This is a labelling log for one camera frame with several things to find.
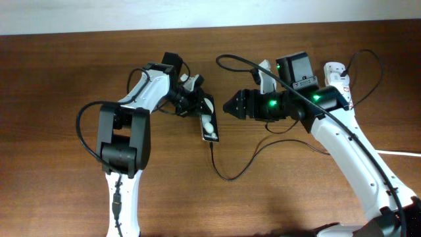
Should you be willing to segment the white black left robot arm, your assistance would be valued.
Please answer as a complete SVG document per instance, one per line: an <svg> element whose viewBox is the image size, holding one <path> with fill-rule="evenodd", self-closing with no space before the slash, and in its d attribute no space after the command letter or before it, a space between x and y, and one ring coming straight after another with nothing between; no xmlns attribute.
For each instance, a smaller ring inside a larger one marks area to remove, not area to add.
<svg viewBox="0 0 421 237"><path fill-rule="evenodd" d="M175 106L180 117L201 118L202 127L215 136L211 119L214 104L201 89L203 77L181 73L183 59L166 52L160 63L141 69L137 85L116 105L102 105L96 154L109 187L107 236L140 236L137 218L139 183L151 154L151 113L162 99Z"/></svg>

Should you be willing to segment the black Samsung Galaxy smartphone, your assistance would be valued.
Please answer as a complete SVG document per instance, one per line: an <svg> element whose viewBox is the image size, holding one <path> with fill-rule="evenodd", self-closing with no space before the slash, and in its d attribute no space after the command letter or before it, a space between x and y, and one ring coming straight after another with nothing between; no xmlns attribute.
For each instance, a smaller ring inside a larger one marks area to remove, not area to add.
<svg viewBox="0 0 421 237"><path fill-rule="evenodd" d="M214 99L209 94L205 94L201 102L200 121L204 141L219 142Z"/></svg>

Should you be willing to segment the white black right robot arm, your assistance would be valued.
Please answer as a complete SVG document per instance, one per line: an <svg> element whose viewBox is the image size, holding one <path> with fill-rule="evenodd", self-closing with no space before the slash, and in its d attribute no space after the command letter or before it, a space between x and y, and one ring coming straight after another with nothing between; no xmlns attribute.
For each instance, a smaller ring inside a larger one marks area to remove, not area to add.
<svg viewBox="0 0 421 237"><path fill-rule="evenodd" d="M291 117L320 142L356 193L367 219L362 226L331 223L284 236L419 236L420 198L391 171L368 141L353 106L337 87L320 88L305 52L278 58L278 74L239 56L259 90L239 90L223 110L239 119L275 122ZM268 88L264 79L271 79Z"/></svg>

